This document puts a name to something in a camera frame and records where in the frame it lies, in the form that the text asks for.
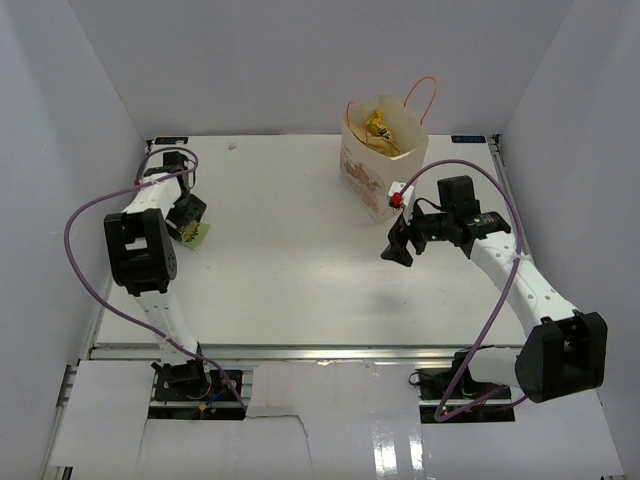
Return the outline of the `green snack packet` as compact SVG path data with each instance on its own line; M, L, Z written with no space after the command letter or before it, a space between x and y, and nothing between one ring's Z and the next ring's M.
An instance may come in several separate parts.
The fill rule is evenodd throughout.
M182 240L182 244L186 248L196 250L209 232L209 229L210 225L207 223L192 221L181 229L180 238Z

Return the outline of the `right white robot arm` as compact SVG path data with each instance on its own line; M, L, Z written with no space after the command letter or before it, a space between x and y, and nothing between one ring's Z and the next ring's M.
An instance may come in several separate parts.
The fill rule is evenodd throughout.
M381 257L409 267L430 242L449 242L506 294L526 336L520 348L479 347L458 359L453 390L472 399L488 383L520 389L535 403L596 389L604 381L608 328L596 312L584 313L558 293L497 212L484 212L468 176L437 184L440 204L422 211L413 187L395 182L389 203L401 213Z

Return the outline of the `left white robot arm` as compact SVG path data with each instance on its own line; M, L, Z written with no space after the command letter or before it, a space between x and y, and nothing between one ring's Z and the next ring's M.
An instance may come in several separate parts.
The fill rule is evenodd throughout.
M174 244L197 236L207 205L192 192L197 156L184 147L155 153L162 163L144 168L132 202L107 215L103 226L113 279L144 312L159 345L160 368L168 370L196 363L191 355L200 352L171 283L178 273Z

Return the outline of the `yellow candy packet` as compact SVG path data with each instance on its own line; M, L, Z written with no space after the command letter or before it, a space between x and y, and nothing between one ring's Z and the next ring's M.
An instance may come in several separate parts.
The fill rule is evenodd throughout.
M369 117L366 121L366 129L371 135L384 138L389 142L393 140L390 130L384 123L384 115L381 109L376 109Z

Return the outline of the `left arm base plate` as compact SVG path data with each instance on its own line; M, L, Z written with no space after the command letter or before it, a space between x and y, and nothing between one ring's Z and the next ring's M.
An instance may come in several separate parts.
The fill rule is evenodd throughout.
M241 395L244 373L227 370L229 381L218 370L208 372L201 386L189 387L186 392L170 386L159 374L154 378L148 418L151 420L182 421L241 421L245 411L234 392Z

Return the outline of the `large brown snack bag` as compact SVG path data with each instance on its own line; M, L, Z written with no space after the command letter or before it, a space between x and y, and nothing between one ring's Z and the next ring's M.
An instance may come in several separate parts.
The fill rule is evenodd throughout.
M387 157L396 157L401 154L400 149L393 143L386 141L384 138L358 133L358 140L367 148Z

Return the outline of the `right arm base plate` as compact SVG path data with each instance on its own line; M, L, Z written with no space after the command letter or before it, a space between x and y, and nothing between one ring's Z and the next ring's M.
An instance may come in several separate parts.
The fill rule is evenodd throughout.
M412 372L407 381L418 391L420 420L423 425L436 424L436 409L454 376L453 368L421 368ZM489 394L497 388L492 383L477 383L465 374L454 389L443 408L443 415L449 416L455 409ZM514 422L515 399L506 388L482 403L466 409L449 423L479 424Z

